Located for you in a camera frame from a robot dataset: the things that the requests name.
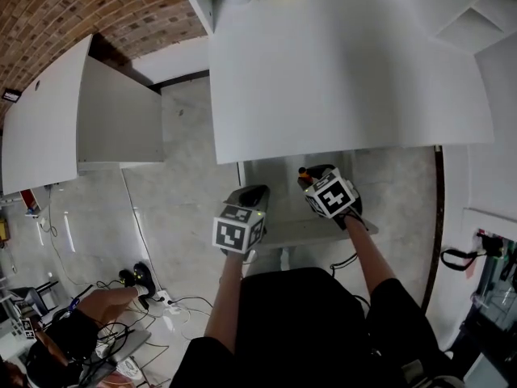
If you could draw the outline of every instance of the white cabinet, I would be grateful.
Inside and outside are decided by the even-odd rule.
[[[88,56],[91,36],[53,62],[6,115],[5,194],[79,171],[160,162],[161,96]]]
[[[467,53],[479,53],[517,32],[517,0],[409,0],[417,22]]]

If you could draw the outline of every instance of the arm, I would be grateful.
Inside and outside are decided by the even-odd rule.
[[[382,257],[363,223],[352,216],[346,216],[345,224],[359,257],[368,292],[372,295],[373,290],[383,281],[394,279],[395,273]]]
[[[228,252],[219,291],[204,333],[221,342],[231,353],[235,353],[243,260],[243,255]]]

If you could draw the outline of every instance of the gray floor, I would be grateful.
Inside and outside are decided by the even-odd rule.
[[[237,188],[237,168],[216,165],[207,78],[170,86],[162,95],[166,161],[127,169],[124,175],[161,286],[172,297],[197,295],[213,301],[225,258],[211,246],[212,217],[217,203]],[[420,303],[435,230],[433,150],[364,150],[354,152],[351,159],[364,215],[380,231],[374,240]],[[147,259],[120,171],[91,172],[62,183],[52,191],[51,210],[57,228],[53,242],[64,270],[49,234],[42,234],[41,242],[36,221],[24,217],[19,206],[4,209],[17,269],[11,272],[4,251],[0,261],[11,275],[9,286],[40,285],[51,272],[61,280],[57,293],[65,301],[86,284],[112,280],[121,268]],[[297,254],[328,268],[353,254],[353,248],[348,241],[336,242],[298,248]],[[366,296],[359,263],[338,271],[337,278],[353,293]],[[183,306],[209,313],[201,301]],[[156,304],[150,311],[161,316],[163,308]],[[170,345],[145,368],[155,383],[174,375],[187,339],[202,335],[207,319],[199,312],[182,311],[166,314],[152,325],[151,342]],[[149,318],[141,321],[142,326],[149,323]],[[144,347],[137,362],[142,365],[159,352]]]

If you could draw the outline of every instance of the person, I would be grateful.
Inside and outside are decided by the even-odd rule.
[[[78,384],[82,363],[97,347],[99,331],[116,321],[136,298],[155,294],[150,270],[143,263],[135,265],[137,268],[135,283],[120,289],[94,290],[68,318],[52,323],[45,331],[33,322],[36,342],[27,356],[27,376],[18,366],[0,361],[0,387],[62,388]]]
[[[229,252],[204,337],[170,387],[463,386],[360,216],[345,223],[371,298],[366,318],[320,268],[280,271],[279,249],[274,271],[241,280],[244,257]]]

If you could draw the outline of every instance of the shoe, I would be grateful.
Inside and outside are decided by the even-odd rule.
[[[151,275],[151,271],[149,268],[143,264],[142,262],[138,262],[133,267],[133,274],[135,277],[135,282],[137,285],[142,285],[147,290],[149,290],[149,294],[142,295],[145,299],[150,299],[156,293],[156,285],[153,282],[153,276]]]
[[[119,279],[125,288],[132,288],[136,284],[135,277],[127,268],[125,268],[124,270],[120,270]]]

